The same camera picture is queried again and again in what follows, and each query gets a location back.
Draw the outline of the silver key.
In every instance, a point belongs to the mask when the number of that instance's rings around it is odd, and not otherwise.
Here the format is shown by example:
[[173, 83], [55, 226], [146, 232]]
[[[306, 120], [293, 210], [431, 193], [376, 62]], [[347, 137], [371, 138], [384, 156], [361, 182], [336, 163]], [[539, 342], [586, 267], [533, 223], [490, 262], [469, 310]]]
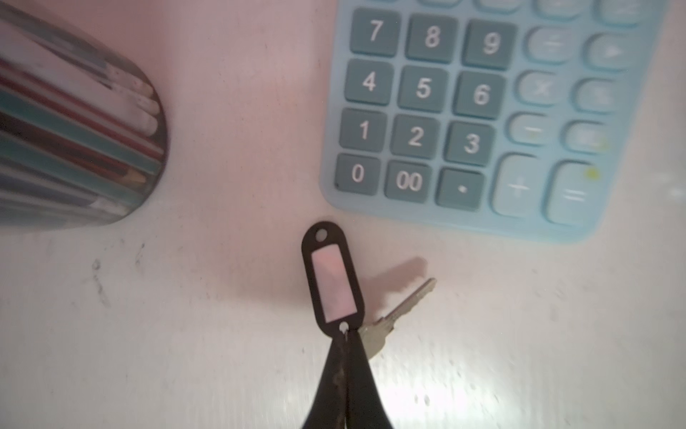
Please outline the silver key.
[[402, 316], [411, 312], [426, 295], [431, 293], [435, 289], [437, 282], [436, 278], [428, 279], [392, 309], [389, 314], [381, 317], [374, 323], [363, 325], [360, 328], [359, 334], [368, 359], [373, 359], [381, 352], [386, 344], [388, 335], [394, 330], [396, 322]]

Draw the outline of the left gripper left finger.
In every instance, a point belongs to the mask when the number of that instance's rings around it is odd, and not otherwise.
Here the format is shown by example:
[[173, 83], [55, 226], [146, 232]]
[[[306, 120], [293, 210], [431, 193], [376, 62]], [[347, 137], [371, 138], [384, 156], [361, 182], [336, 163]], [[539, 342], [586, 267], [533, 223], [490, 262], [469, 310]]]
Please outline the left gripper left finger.
[[345, 334], [333, 337], [312, 407], [303, 429], [343, 429], [347, 413], [347, 357]]

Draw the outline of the black key tag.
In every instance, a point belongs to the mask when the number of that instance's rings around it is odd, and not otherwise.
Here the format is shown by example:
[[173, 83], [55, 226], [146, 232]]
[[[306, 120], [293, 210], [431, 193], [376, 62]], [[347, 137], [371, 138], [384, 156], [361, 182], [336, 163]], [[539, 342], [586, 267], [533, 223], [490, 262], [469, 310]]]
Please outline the black key tag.
[[366, 305], [343, 230], [335, 223], [312, 225], [301, 241], [301, 254], [314, 316], [320, 330], [335, 338], [357, 330]]

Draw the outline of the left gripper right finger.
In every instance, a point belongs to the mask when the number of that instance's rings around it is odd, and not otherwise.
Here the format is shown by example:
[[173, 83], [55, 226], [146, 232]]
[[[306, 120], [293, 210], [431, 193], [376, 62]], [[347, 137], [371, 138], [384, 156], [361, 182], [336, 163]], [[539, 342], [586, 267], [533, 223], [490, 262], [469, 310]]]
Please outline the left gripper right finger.
[[357, 330], [346, 336], [348, 355], [345, 358], [347, 375], [346, 424], [348, 428], [392, 428], [391, 421], [373, 378], [366, 350]]

